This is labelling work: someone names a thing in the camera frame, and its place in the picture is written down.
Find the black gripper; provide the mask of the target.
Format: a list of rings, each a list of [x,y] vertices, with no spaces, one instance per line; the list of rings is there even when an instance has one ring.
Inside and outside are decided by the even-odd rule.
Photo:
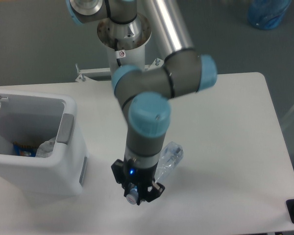
[[[117,184],[121,184],[124,190],[123,196],[129,193],[131,186],[136,185],[138,191],[137,205],[143,201],[151,202],[161,196],[165,190],[165,186],[154,181],[157,163],[151,167],[138,167],[131,160],[120,159],[114,161],[111,169]]]

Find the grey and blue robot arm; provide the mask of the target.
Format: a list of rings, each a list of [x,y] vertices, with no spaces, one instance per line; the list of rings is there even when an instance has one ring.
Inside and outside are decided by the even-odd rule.
[[[135,205],[157,199],[165,189],[155,172],[170,124],[169,100],[210,88],[217,80],[215,61],[197,55],[176,1],[145,0],[143,6],[164,58],[162,66],[148,71],[128,55],[143,45],[136,1],[67,1],[77,24],[106,23],[106,44],[114,51],[112,88],[128,127],[124,159],[111,168],[124,196]]]

